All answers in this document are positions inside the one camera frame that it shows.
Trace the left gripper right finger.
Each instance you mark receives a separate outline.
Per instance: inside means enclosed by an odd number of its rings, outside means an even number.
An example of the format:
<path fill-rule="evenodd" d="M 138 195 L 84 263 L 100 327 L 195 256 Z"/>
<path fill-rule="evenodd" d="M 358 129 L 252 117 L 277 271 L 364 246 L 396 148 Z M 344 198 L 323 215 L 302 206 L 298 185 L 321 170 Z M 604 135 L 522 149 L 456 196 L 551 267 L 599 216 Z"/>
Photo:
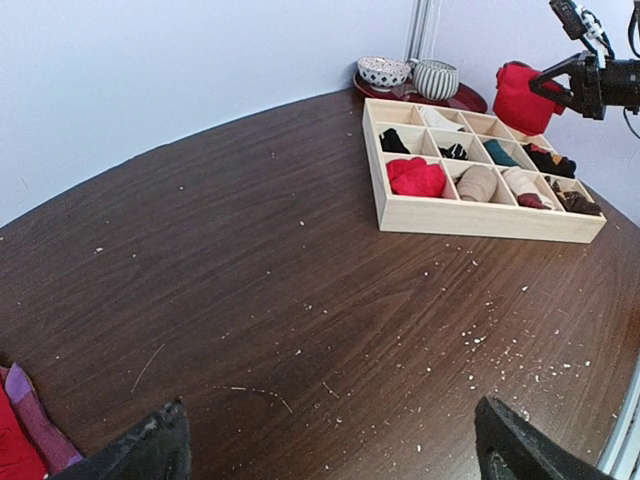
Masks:
<path fill-rule="evenodd" d="M 483 480 L 602 480 L 609 476 L 562 449 L 503 401 L 475 407 L 476 455 Z"/>

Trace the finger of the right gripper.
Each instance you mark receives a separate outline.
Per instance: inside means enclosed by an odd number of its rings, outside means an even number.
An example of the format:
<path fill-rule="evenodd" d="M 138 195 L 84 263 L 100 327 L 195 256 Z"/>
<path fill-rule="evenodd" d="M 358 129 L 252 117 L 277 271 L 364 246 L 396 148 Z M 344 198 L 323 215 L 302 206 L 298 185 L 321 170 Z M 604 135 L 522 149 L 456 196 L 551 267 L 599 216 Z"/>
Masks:
<path fill-rule="evenodd" d="M 529 87 L 534 93 L 570 93 L 571 90 L 557 81 L 563 75 L 569 75 L 575 62 L 575 56 L 570 56 L 546 68 L 529 81 Z"/>
<path fill-rule="evenodd" d="M 541 85 L 535 87 L 534 91 L 537 95 L 553 103 L 553 113 L 556 115 L 562 115 L 566 110 L 574 109 L 574 95 L 565 87 L 557 86 L 549 88 Z"/>

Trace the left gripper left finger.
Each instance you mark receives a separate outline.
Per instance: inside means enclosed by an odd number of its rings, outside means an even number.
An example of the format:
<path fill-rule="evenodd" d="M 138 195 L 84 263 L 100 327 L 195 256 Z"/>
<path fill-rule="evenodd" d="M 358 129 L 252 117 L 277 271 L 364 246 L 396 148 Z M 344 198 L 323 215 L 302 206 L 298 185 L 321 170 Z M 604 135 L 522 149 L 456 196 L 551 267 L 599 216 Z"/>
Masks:
<path fill-rule="evenodd" d="M 190 427 L 179 400 L 164 404 L 98 453 L 55 479 L 189 479 Z"/>

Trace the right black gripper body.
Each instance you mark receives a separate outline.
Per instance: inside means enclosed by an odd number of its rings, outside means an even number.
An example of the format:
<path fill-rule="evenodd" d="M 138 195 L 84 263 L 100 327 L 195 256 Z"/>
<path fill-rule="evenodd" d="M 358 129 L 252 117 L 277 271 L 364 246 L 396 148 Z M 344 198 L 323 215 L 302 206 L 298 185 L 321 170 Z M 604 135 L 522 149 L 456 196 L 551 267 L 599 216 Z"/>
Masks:
<path fill-rule="evenodd" d="M 606 105 L 602 100 L 600 70 L 596 61 L 597 57 L 588 51 L 576 56 L 570 75 L 572 109 L 584 118 L 603 120 Z"/>

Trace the cream sock with brown toe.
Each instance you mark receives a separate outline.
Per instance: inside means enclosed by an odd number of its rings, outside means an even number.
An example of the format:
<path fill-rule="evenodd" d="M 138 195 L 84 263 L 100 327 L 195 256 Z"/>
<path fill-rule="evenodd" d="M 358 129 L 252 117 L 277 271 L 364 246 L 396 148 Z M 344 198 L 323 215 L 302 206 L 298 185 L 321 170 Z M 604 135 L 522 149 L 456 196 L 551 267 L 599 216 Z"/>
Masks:
<path fill-rule="evenodd" d="M 466 128 L 463 124 L 446 118 L 432 106 L 423 105 L 422 107 L 418 108 L 418 112 L 424 123 L 430 128 L 452 132 L 466 131 Z"/>

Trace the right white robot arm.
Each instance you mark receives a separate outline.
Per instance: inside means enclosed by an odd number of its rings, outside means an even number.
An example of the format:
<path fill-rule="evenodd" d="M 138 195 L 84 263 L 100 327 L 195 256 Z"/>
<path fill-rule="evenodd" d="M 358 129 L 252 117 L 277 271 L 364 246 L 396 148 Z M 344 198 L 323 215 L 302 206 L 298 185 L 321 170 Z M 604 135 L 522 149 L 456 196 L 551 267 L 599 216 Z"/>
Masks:
<path fill-rule="evenodd" d="M 585 50 L 543 70 L 529 81 L 530 90 L 584 118 L 603 120 L 606 108 L 622 115 L 639 113 L 639 59 L 619 59 L 601 21 L 575 1 L 551 1 L 569 39 Z"/>

